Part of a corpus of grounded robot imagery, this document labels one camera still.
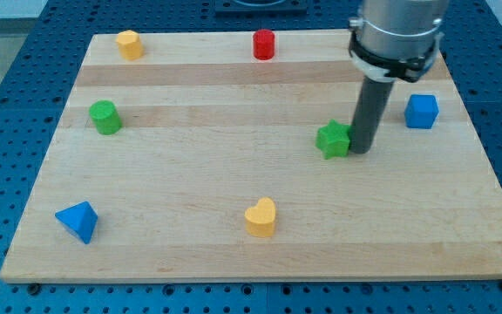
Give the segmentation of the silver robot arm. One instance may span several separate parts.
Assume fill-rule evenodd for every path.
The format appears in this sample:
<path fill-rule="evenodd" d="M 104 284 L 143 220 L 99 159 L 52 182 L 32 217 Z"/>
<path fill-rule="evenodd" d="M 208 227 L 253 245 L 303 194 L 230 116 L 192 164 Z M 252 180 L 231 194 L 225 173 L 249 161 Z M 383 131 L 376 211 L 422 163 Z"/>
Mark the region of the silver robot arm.
<path fill-rule="evenodd" d="M 349 19 L 349 54 L 369 79 L 415 83 L 432 67 L 448 0 L 363 0 Z"/>

